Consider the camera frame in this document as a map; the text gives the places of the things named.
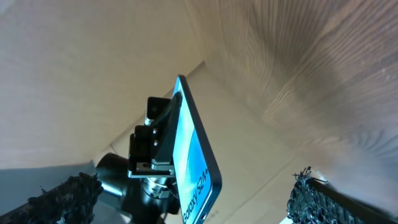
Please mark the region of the Samsung Galaxy smartphone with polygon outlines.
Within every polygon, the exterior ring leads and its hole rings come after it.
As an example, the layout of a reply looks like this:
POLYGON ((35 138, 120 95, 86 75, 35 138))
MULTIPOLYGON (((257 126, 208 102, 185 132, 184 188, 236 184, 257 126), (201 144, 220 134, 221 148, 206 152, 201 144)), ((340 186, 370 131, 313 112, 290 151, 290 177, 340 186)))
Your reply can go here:
POLYGON ((173 151, 182 221, 204 223, 222 189, 221 171, 186 76, 177 77, 174 95, 182 98, 173 151))

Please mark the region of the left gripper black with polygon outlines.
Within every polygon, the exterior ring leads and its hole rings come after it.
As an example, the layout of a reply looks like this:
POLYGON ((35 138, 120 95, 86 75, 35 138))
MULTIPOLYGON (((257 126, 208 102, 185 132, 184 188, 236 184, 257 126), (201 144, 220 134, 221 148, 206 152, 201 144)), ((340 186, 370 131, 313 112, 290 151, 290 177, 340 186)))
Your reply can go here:
POLYGON ((130 135, 127 176, 130 179, 175 177, 172 159, 182 96, 175 93, 150 126, 130 135))

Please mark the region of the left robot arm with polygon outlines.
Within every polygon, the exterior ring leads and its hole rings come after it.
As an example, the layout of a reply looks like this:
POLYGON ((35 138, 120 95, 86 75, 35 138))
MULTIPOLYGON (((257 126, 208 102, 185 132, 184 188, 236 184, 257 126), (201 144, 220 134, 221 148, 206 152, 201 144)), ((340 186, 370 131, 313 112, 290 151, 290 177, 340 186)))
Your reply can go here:
POLYGON ((128 157, 107 153, 96 166, 106 203, 132 223, 165 223, 180 211, 173 151, 181 105, 179 93, 148 98, 144 124, 129 135, 128 157))

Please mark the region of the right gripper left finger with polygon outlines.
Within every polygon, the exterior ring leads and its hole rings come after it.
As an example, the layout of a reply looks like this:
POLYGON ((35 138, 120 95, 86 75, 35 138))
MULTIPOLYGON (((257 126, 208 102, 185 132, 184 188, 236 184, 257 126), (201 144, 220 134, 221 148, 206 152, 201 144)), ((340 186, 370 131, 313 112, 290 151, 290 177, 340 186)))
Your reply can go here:
POLYGON ((102 182, 96 174, 80 172, 1 215, 1 224, 90 224, 95 217, 94 206, 102 193, 102 182))

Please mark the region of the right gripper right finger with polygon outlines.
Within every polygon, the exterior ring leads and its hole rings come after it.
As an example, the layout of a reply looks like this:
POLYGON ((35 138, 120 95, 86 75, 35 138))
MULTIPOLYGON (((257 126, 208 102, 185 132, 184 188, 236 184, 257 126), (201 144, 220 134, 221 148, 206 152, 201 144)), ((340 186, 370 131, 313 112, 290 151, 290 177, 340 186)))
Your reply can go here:
POLYGON ((397 217, 349 198, 312 176, 308 166, 294 173, 287 218, 294 224, 397 224, 397 217))

